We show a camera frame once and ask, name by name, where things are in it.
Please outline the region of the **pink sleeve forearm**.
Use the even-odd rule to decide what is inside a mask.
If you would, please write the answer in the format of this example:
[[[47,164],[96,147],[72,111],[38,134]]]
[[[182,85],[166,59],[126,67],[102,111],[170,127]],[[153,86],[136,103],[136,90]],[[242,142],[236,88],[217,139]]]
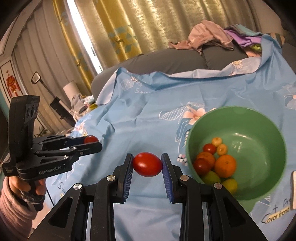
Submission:
[[[16,197],[4,178],[1,190],[1,240],[27,240],[37,216],[33,205]]]

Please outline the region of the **person left hand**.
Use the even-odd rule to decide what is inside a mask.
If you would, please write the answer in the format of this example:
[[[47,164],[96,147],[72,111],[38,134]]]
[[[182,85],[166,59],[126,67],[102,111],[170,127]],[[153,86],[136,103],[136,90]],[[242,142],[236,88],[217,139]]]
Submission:
[[[21,192],[29,192],[31,189],[31,186],[29,183],[21,180],[17,176],[9,177],[9,187],[11,191],[17,196],[21,197]],[[46,193],[46,179],[41,179],[36,182],[36,194],[37,195],[45,195]]]

